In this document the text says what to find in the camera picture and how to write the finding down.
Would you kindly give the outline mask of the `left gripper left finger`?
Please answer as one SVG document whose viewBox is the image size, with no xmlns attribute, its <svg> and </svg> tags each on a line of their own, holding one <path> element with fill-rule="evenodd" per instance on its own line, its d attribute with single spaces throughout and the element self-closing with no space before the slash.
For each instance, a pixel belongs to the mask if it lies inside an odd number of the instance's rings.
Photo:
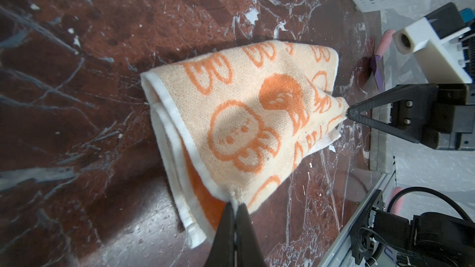
<svg viewBox="0 0 475 267">
<path fill-rule="evenodd" d="M 233 206 L 227 203 L 204 267 L 233 267 L 235 265 L 235 225 Z"/>
</svg>

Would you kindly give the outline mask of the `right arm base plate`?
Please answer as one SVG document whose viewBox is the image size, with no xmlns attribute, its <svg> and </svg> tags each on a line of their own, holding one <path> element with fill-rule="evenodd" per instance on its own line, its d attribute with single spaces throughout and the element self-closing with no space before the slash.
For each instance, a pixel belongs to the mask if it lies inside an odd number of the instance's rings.
<svg viewBox="0 0 475 267">
<path fill-rule="evenodd" d="M 351 254 L 357 266 L 367 263 L 376 251 L 377 242 L 371 230 L 376 212 L 383 208 L 382 190 L 376 190 L 365 202 L 350 230 Z"/>
</svg>

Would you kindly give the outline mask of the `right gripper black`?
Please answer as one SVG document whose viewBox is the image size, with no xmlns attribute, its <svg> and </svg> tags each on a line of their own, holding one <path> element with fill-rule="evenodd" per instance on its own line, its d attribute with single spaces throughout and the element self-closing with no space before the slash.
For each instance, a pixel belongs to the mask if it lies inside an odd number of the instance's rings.
<svg viewBox="0 0 475 267">
<path fill-rule="evenodd" d="M 412 84 L 351 106 L 347 118 L 434 150 L 475 150 L 475 85 Z"/>
</svg>

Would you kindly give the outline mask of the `orange bunny pattern towel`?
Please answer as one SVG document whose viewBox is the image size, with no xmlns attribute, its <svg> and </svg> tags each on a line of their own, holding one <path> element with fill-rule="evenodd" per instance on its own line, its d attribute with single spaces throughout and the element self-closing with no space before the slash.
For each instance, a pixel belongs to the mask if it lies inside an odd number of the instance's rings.
<svg viewBox="0 0 475 267">
<path fill-rule="evenodd" d="M 339 56 L 265 41 L 141 74 L 186 243 L 213 241 L 227 203 L 261 204 L 301 161 L 340 137 Z"/>
</svg>

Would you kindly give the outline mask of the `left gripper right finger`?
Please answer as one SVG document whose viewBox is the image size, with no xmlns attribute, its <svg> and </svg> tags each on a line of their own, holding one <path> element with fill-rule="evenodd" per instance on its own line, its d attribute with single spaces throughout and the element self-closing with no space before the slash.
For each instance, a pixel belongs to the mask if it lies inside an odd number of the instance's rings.
<svg viewBox="0 0 475 267">
<path fill-rule="evenodd" d="M 247 206 L 239 205 L 236 213 L 235 258 L 237 267 L 265 267 L 261 248 Z"/>
</svg>

